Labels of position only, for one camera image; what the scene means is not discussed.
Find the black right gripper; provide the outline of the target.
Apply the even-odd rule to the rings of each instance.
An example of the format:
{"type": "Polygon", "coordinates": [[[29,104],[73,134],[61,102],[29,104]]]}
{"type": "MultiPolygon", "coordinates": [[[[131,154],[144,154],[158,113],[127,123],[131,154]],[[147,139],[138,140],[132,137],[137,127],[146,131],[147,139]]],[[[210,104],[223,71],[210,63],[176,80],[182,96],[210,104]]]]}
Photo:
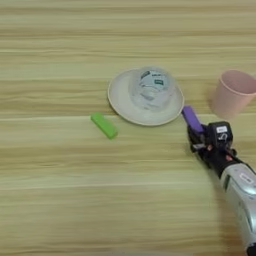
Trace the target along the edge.
{"type": "Polygon", "coordinates": [[[206,126],[202,126],[200,132],[191,126],[187,127],[188,140],[192,153],[197,153],[205,165],[215,171],[218,177],[222,176],[224,170],[234,164],[241,163],[237,152],[231,144],[221,147],[206,145],[206,126]]]}

